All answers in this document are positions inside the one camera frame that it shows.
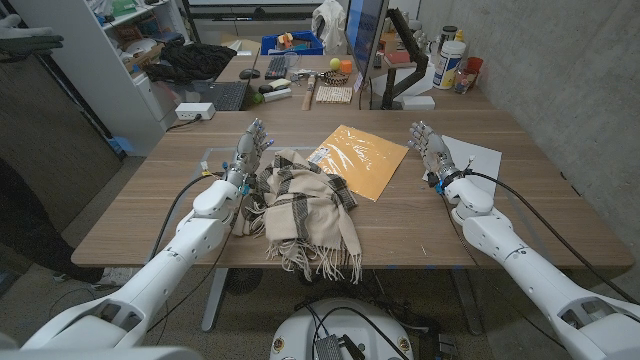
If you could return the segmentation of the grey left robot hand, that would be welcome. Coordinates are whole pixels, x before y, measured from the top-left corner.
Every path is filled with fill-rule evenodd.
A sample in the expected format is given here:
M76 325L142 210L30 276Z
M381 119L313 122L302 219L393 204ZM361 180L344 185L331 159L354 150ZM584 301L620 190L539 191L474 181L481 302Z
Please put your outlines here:
M256 118L239 138L231 162L225 170L223 180L240 187L253 176L259 167L262 153L274 140L267 140L263 121Z

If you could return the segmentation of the person gloved hand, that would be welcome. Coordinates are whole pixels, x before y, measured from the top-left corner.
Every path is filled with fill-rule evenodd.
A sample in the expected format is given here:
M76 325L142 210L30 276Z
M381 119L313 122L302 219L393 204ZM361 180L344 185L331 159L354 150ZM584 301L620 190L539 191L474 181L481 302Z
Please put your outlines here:
M1 19L1 62L12 63L31 55L50 55L63 47L64 38L50 27L21 28L22 19L10 14Z

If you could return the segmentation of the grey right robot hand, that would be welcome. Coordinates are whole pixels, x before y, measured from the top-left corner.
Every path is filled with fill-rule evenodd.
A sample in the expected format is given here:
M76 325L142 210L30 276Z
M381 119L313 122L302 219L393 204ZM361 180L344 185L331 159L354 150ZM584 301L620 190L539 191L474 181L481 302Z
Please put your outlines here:
M448 146L442 137L423 122L414 122L409 133L410 148L417 150L426 169L427 183L431 188L444 190L453 181L462 177L455 166Z

